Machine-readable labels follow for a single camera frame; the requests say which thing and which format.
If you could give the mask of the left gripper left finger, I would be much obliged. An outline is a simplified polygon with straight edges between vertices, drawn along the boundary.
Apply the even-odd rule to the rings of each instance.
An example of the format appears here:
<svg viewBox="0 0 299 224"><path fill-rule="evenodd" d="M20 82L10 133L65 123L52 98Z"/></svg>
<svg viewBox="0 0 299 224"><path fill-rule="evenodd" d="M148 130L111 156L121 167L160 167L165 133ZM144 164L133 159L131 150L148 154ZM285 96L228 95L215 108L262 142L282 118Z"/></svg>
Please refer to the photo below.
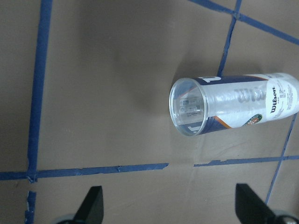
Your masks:
<svg viewBox="0 0 299 224"><path fill-rule="evenodd" d="M75 224L101 224L103 218L103 189L101 186L93 186L89 189L72 221Z"/></svg>

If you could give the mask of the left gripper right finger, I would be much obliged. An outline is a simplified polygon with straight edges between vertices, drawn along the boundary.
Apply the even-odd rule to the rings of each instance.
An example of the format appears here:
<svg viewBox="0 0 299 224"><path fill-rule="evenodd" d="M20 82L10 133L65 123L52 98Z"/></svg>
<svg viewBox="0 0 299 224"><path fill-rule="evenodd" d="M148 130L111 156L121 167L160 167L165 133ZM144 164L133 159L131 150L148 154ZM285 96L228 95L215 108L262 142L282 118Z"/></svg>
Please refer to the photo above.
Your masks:
<svg viewBox="0 0 299 224"><path fill-rule="evenodd" d="M236 184L235 213L241 224L284 223L284 219L277 216L245 183Z"/></svg>

